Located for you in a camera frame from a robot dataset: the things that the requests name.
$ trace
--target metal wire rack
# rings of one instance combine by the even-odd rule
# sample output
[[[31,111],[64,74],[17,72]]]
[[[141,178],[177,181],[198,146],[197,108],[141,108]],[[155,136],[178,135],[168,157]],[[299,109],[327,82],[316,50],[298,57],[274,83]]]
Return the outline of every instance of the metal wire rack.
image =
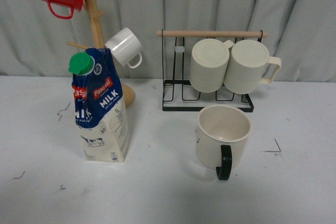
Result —
[[[254,105],[248,94],[235,94],[229,91],[224,85],[222,85],[217,91],[212,93],[202,93],[195,90],[189,79],[185,74],[185,60],[186,57],[190,57],[185,52],[185,37],[204,37],[204,38],[216,38],[227,37],[235,38],[237,40],[248,38],[258,38],[261,42],[263,37],[267,37],[268,34],[262,30],[259,32],[250,31],[158,31],[157,36],[161,36],[162,42],[162,110],[163,111],[200,111],[207,105],[213,103],[227,103],[231,106],[235,106],[244,112],[253,112]],[[167,37],[175,38],[174,44],[174,57],[173,57],[173,69],[172,78],[167,79],[166,76],[166,61],[165,56],[165,39]],[[180,76],[176,78],[177,60],[181,63]]]

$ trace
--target black handle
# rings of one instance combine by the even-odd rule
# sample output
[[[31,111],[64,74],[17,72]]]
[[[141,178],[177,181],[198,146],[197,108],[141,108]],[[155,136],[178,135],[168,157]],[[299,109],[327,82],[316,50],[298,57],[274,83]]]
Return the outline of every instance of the black handle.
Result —
[[[232,168],[232,151],[230,145],[221,145],[222,165],[216,167],[217,178],[219,180],[228,180]]]

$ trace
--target cow illustration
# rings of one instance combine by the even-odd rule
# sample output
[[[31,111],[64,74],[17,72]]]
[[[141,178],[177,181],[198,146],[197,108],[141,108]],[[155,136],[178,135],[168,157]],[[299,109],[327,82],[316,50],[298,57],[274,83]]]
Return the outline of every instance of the cow illustration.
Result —
[[[105,144],[102,138],[87,139],[83,136],[80,136],[80,137],[88,143],[89,147],[99,147],[99,146],[103,146]]]

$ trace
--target green cap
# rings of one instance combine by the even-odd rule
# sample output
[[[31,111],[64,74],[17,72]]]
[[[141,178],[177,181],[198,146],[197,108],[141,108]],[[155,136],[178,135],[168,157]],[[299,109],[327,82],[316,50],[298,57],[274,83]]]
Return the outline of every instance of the green cap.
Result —
[[[93,59],[86,52],[79,52],[73,55],[69,62],[69,72],[83,75],[88,73],[93,67]]]

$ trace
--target curtain fold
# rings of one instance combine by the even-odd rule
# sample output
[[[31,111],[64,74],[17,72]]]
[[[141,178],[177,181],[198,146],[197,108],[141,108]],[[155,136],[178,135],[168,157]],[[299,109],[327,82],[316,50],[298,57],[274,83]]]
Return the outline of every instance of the curtain fold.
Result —
[[[161,78],[161,38],[157,30],[264,30],[262,43],[282,59],[276,80],[336,81],[336,0],[97,0],[104,40],[130,28],[143,45],[143,62],[136,69],[115,63],[120,77]],[[69,10],[55,6],[67,15]],[[70,20],[51,14],[41,0],[0,0],[0,74],[71,76],[68,62],[93,46],[88,15],[75,11]],[[186,74],[193,45],[186,38]],[[166,74],[171,77],[174,38],[165,40]],[[177,59],[181,77],[181,58]]]

